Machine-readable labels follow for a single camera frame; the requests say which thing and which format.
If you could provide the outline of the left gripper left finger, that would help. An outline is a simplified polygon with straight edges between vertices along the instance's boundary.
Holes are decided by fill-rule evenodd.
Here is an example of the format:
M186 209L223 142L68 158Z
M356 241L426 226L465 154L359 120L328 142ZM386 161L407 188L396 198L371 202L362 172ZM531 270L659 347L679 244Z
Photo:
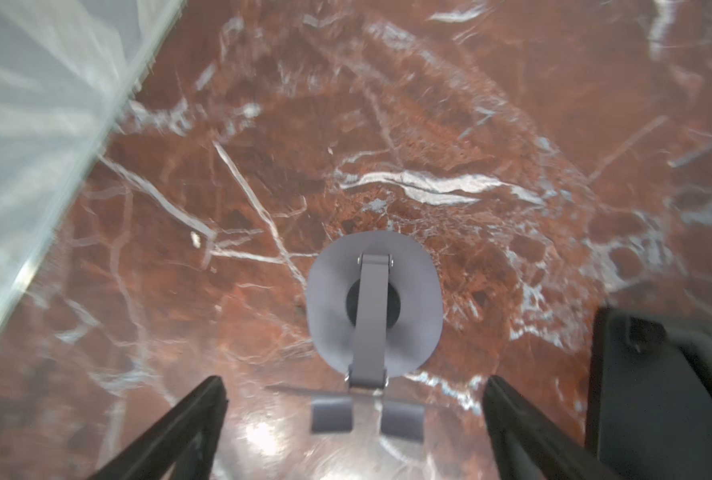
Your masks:
M206 378L92 477L208 479L228 405L222 378Z

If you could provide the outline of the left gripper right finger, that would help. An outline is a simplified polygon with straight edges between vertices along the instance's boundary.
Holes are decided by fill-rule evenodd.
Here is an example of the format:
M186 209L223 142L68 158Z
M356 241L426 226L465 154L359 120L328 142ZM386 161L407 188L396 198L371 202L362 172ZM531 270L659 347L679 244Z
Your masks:
M615 479L504 378L487 380L482 408L502 479Z

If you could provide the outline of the grey stand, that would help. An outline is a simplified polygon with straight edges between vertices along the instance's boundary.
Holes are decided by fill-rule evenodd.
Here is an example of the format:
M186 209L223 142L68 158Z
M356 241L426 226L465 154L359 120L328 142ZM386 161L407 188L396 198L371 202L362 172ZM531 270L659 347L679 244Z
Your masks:
M430 254L392 231L343 236L317 256L305 299L313 345L345 385L279 383L271 391L310 398L314 433L351 431L355 404L371 401L382 408L382 435L422 443L427 404L391 397L387 388L418 370L440 342L442 288Z

